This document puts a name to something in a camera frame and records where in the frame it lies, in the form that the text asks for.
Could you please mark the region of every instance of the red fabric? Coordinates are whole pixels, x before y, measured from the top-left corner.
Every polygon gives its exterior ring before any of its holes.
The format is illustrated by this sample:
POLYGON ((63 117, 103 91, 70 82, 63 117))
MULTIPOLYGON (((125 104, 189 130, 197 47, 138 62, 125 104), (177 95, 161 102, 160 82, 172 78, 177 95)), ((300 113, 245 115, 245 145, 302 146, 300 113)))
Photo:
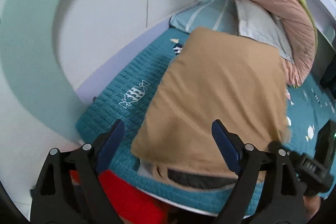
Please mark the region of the red fabric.
MULTIPOLYGON (((71 176, 79 181, 76 171, 71 176)), ((110 170, 99 175, 104 192, 117 214, 134 224, 166 224, 170 205, 129 185, 110 170)))

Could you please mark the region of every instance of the light blue striped pillow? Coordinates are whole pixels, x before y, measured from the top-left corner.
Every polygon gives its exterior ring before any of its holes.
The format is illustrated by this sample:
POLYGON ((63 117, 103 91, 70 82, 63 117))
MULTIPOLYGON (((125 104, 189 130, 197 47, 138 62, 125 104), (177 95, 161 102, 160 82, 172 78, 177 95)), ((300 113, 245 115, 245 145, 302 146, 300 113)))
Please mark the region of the light blue striped pillow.
POLYGON ((238 34, 238 16, 232 0, 202 0, 195 7, 170 19, 170 25, 191 33, 197 27, 238 34))

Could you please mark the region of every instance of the tan cushion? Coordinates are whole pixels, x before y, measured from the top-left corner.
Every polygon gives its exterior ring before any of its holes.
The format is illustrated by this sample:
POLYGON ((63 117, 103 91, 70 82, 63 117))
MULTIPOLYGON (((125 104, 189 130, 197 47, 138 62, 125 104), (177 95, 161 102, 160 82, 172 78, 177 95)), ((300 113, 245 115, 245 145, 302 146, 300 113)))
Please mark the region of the tan cushion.
POLYGON ((197 28, 164 74, 131 152, 154 164, 154 177, 166 183, 167 168, 235 178, 212 138, 212 122, 220 119, 244 143, 265 150, 288 140, 285 111, 275 47, 197 28))

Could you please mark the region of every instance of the white pillow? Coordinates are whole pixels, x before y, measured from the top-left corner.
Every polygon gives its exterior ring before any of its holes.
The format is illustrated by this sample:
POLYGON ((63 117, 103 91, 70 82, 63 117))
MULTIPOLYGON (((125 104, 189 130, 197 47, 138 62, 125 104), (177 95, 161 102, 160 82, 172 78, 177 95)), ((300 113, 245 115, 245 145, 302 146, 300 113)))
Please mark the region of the white pillow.
POLYGON ((235 0, 238 12, 239 35, 270 44, 279 55, 293 62, 293 52, 283 24, 276 15, 250 0, 235 0))

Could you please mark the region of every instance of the teal bedsheet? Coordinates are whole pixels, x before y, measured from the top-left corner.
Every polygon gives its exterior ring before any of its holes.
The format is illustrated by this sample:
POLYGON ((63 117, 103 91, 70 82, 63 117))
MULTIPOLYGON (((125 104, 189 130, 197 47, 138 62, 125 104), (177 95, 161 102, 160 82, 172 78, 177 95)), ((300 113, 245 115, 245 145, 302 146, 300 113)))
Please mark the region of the teal bedsheet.
MULTIPOLYGON (((170 60, 175 56, 172 50, 179 39, 184 44, 188 35, 175 28, 170 28, 147 48, 139 53, 105 88, 93 104, 85 111, 77 123, 77 129, 86 142, 106 132, 116 119, 125 122, 126 135, 113 158, 110 169, 123 180, 145 191, 189 207, 219 213, 231 190, 208 192, 187 192, 137 175, 139 160, 130 153, 130 146, 137 134, 144 115, 161 81, 170 60)), ((329 118, 336 119, 331 101, 320 90, 311 76, 302 87, 288 88, 291 101, 287 102, 293 132, 290 149, 300 153, 314 154, 318 130, 329 118), (306 141, 309 126, 314 126, 312 140, 306 141)), ((332 173, 336 174, 335 165, 332 173)), ((262 185, 257 185, 246 214, 253 214, 261 193, 262 185)))

